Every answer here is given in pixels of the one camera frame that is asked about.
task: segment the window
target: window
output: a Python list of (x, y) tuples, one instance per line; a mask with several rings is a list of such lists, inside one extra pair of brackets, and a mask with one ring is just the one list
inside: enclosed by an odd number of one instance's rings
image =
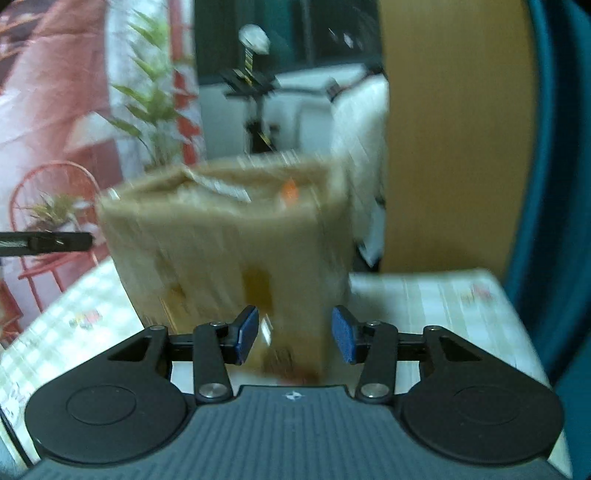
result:
[(195, 0), (194, 8), (202, 84), (243, 66), (238, 31), (246, 24), (259, 25), (271, 41), (269, 55), (254, 63), (265, 73), (381, 57), (378, 0)]

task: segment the cardboard box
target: cardboard box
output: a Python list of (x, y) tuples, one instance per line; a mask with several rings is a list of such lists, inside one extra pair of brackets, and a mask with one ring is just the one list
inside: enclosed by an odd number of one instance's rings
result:
[(352, 262), (345, 164), (230, 159), (154, 173), (101, 198), (103, 232), (143, 324), (190, 333), (254, 304), (267, 331), (246, 366), (318, 379)]

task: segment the red wire chair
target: red wire chair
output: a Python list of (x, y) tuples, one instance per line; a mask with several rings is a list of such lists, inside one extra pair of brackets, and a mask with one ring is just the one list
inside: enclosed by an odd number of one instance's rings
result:
[(8, 290), (6, 282), (1, 278), (0, 303), (2, 306), (0, 311), (3, 311), (4, 314), (0, 314), (0, 345), (6, 348), (22, 333), (21, 326), (18, 324), (22, 312), (10, 290)]
[[(44, 201), (44, 196), (67, 194), (76, 199), (75, 218), (67, 222), (59, 230), (63, 231), (88, 231), (100, 237), (100, 229), (97, 226), (94, 199), (99, 193), (99, 186), (84, 167), (68, 162), (47, 163), (31, 170), (12, 192), (10, 198), (10, 221), (12, 230), (36, 231), (45, 227), (39, 225), (33, 216), (31, 207)], [(35, 297), (39, 311), (43, 311), (41, 300), (37, 293), (34, 277), (51, 272), (60, 291), (64, 291), (64, 285), (58, 276), (57, 269), (69, 262), (77, 261), (84, 257), (90, 257), (95, 265), (98, 265), (94, 247), (88, 252), (66, 252), (42, 255), (39, 257), (20, 257), (22, 273), (18, 279), (26, 278)]]

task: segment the white tablecloth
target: white tablecloth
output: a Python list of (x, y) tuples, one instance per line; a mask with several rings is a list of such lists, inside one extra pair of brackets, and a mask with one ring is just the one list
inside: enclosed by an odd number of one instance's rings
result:
[[(501, 286), (486, 271), (438, 275), (352, 274), (348, 306), (361, 320), (382, 320), (400, 332), (421, 333), (441, 325), (522, 372), (548, 384), (530, 339)], [(29, 396), (44, 383), (139, 332), (142, 325), (129, 302), (111, 260), (88, 272), (53, 303), (0, 358), (0, 405), (28, 454), (38, 458), (26, 431), (23, 412)], [(273, 379), (232, 371), (235, 387), (273, 384)], [(353, 387), (361, 366), (335, 358), (327, 382)], [(173, 382), (191, 392), (190, 364), (177, 364)], [(419, 380), (418, 366), (401, 362), (396, 393)], [(7, 441), (0, 428), (0, 439)], [(8, 446), (17, 458), (14, 449)], [(564, 435), (550, 461), (571, 476)]]

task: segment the metal screw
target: metal screw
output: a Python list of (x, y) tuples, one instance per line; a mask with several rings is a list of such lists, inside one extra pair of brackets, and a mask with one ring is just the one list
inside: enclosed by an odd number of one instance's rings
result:
[(361, 387), (361, 393), (368, 398), (382, 398), (388, 395), (390, 389), (383, 383), (366, 383)]
[(206, 383), (199, 387), (199, 394), (205, 398), (220, 398), (223, 397), (228, 388), (221, 383)]

